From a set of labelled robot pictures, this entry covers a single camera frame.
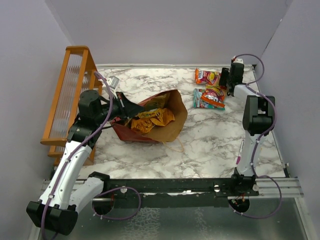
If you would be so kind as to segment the gold crispy snack bag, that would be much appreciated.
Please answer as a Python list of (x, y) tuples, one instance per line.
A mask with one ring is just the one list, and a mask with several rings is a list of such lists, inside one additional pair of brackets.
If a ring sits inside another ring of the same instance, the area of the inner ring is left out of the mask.
[(159, 94), (155, 97), (152, 97), (144, 104), (144, 109), (146, 111), (156, 110), (156, 109), (164, 109), (168, 99), (170, 97), (169, 92), (165, 92), (163, 94)]

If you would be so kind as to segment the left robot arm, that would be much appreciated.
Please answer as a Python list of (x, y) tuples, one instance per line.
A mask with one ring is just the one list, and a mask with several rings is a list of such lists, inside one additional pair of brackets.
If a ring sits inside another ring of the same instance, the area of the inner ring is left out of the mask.
[(78, 114), (68, 131), (60, 163), (38, 201), (30, 201), (26, 212), (41, 229), (56, 235), (69, 235), (78, 215), (94, 197), (106, 197), (111, 190), (109, 176), (93, 173), (77, 190), (74, 185), (86, 159), (92, 153), (105, 124), (116, 117), (130, 119), (144, 111), (144, 107), (128, 100), (123, 92), (105, 99), (96, 90), (80, 94)]

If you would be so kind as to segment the orange crumpled chips bag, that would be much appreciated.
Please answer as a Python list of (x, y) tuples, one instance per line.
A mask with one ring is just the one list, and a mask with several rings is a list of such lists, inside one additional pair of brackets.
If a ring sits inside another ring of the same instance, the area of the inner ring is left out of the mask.
[(143, 118), (140, 119), (135, 116), (130, 122), (130, 129), (139, 134), (147, 134), (149, 133), (154, 127), (165, 127), (170, 122), (175, 121), (175, 116), (173, 112), (168, 108), (163, 108), (163, 117), (157, 118)]

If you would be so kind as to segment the pink marker pen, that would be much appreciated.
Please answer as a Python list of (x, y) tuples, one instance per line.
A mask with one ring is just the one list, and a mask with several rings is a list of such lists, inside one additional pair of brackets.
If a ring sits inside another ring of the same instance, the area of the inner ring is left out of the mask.
[(237, 165), (241, 161), (241, 156), (242, 156), (242, 151), (243, 151), (244, 144), (245, 144), (245, 140), (243, 139), (241, 141), (241, 144), (240, 144), (240, 147), (239, 147), (239, 151), (238, 151), (238, 155), (237, 155), (237, 159), (236, 159), (236, 164)]

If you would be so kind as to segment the wooden rack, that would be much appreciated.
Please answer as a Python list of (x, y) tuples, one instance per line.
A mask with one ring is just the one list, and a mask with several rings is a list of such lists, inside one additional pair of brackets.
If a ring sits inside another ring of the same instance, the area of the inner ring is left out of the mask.
[(102, 83), (95, 77), (95, 62), (87, 46), (68, 46), (53, 95), (47, 122), (40, 143), (49, 146), (48, 156), (57, 167), (63, 156), (68, 130), (78, 113), (82, 92), (97, 90), (102, 93)]

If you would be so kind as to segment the yellow M&M's bag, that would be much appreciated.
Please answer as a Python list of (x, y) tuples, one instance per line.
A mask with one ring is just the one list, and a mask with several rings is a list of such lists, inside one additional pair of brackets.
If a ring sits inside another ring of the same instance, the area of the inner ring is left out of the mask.
[(150, 111), (144, 111), (137, 115), (140, 119), (149, 119), (149, 118), (162, 118), (163, 117), (163, 109), (157, 108), (152, 109)]

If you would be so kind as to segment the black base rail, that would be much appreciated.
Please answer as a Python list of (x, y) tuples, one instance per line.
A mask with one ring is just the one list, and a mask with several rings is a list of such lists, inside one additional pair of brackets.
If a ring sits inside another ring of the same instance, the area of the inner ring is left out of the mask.
[(94, 171), (90, 177), (103, 182), (102, 200), (95, 207), (106, 210), (141, 208), (227, 207), (228, 198), (258, 196), (254, 176), (229, 178), (112, 179)]

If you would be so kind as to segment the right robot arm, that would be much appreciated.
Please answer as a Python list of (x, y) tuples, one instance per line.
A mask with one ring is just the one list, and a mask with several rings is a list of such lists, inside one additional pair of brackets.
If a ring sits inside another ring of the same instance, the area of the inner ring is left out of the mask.
[(254, 189), (261, 145), (275, 125), (275, 98), (262, 96), (243, 83), (244, 68), (241, 58), (232, 60), (230, 68), (222, 69), (219, 81), (219, 85), (226, 88), (228, 96), (244, 103), (242, 126), (245, 139), (229, 184), (230, 191), (236, 196)]

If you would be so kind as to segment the colourful Fox's fruits bag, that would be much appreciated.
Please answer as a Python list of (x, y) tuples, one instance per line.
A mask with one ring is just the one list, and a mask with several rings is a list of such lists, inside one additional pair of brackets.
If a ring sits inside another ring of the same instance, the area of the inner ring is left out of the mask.
[(218, 86), (220, 82), (220, 73), (218, 71), (208, 71), (196, 68), (194, 78), (197, 85)]

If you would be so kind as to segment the red brown paper bag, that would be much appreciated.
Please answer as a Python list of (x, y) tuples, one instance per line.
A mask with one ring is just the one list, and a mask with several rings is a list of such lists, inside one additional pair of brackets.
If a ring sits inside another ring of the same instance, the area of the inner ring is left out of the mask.
[(173, 142), (179, 138), (179, 134), (182, 131), (187, 120), (188, 111), (183, 103), (182, 96), (177, 89), (157, 93), (144, 99), (138, 104), (144, 107), (145, 103), (151, 98), (164, 93), (170, 93), (170, 97), (164, 108), (167, 108), (173, 112), (175, 121), (170, 122), (167, 126), (155, 126), (149, 133), (140, 134), (131, 130), (131, 120), (134, 117), (124, 120), (116, 117), (110, 123), (116, 135), (121, 141), (140, 143), (163, 143), (164, 145), (166, 145), (167, 143)]

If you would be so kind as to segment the orange white snack packet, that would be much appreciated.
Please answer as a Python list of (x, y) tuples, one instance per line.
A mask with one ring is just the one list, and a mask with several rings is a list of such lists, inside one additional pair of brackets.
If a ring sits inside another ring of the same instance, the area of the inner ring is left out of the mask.
[(204, 93), (200, 97), (204, 102), (220, 109), (225, 108), (224, 100), (227, 95), (227, 88), (224, 86), (206, 85)]

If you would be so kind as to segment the green Fox's candy bag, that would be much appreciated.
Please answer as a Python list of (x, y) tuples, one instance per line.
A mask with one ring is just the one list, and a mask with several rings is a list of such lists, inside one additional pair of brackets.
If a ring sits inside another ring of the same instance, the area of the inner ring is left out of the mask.
[(206, 101), (201, 99), (201, 96), (205, 92), (204, 89), (200, 88), (195, 88), (193, 90), (193, 107), (196, 109), (215, 109), (215, 110), (220, 110), (224, 111), (224, 107), (217, 107), (212, 104), (207, 103)]

